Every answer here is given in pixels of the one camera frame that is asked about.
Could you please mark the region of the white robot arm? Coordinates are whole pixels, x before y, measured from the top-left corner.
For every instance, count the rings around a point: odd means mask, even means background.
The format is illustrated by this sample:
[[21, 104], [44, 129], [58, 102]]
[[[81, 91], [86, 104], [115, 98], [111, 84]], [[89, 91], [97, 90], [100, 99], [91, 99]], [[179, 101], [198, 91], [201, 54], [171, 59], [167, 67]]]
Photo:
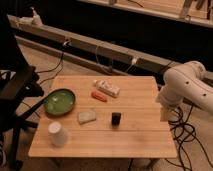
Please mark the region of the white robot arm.
[[161, 105], [161, 120], [168, 121], [173, 109], [186, 98], [213, 114], [213, 87], [202, 81], [206, 69], [199, 61], [190, 61], [169, 68], [163, 75], [165, 85], [160, 89], [156, 101]]

